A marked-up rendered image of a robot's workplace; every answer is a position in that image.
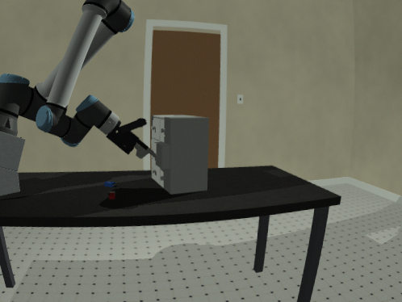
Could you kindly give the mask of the grey chest of drawers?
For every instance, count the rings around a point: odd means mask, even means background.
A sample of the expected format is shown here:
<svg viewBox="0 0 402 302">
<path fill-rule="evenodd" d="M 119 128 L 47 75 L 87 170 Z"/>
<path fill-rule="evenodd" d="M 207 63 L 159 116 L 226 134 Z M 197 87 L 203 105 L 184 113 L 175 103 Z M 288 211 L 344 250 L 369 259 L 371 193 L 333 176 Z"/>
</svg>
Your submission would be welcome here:
<svg viewBox="0 0 402 302">
<path fill-rule="evenodd" d="M 170 194 L 207 191 L 209 118 L 170 118 Z"/>
</svg>

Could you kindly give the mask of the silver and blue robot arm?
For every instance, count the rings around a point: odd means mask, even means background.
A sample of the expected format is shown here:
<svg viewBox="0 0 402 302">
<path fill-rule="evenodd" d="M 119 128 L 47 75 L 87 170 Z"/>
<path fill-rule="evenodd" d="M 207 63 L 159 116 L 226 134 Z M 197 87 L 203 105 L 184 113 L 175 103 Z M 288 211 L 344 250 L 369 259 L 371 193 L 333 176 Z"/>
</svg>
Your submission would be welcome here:
<svg viewBox="0 0 402 302">
<path fill-rule="evenodd" d="M 17 136 L 20 115 L 76 147 L 93 126 L 105 135 L 115 128 L 119 117 L 93 95 L 82 101 L 73 118 L 65 113 L 80 71 L 114 35 L 131 27 L 135 15 L 122 0 L 86 0 L 82 11 L 64 58 L 43 83 L 31 88 L 26 78 L 1 75 L 0 132 Z"/>
</svg>

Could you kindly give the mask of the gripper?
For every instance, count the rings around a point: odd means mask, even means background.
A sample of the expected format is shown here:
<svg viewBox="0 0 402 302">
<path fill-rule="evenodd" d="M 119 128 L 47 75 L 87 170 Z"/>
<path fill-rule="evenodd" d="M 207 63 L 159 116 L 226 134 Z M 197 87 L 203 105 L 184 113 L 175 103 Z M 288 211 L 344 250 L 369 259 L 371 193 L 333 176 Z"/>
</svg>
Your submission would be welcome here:
<svg viewBox="0 0 402 302">
<path fill-rule="evenodd" d="M 121 148 L 126 154 L 129 154 L 135 148 L 138 158 L 143 158 L 148 153 L 156 157 L 155 153 L 146 144 L 139 140 L 138 137 L 131 131 L 122 134 L 119 128 L 120 125 L 121 122 L 119 121 L 115 128 L 110 133 L 108 133 L 107 138 L 110 141 Z M 127 148 L 125 146 L 127 146 Z"/>
</svg>

